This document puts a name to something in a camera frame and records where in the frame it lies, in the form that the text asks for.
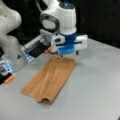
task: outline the brown cloth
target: brown cloth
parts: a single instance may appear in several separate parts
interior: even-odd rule
[[[75,60],[72,58],[50,58],[22,92],[35,98],[37,102],[52,103],[67,81],[74,65]]]

